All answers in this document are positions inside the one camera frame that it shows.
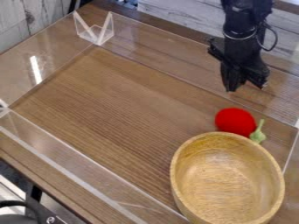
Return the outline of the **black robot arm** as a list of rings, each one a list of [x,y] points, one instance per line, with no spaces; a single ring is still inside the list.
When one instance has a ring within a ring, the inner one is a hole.
[[[220,0],[225,14],[222,37],[209,38],[208,54],[220,62],[220,77],[226,92],[248,81],[261,89],[269,69],[261,51],[272,51],[277,34],[266,23],[273,0]]]

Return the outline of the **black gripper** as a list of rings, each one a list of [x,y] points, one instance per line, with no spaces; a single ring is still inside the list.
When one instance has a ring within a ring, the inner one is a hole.
[[[226,92],[234,92],[246,80],[258,89],[266,86],[269,70],[260,51],[256,37],[209,39],[208,53],[220,62],[221,82]]]

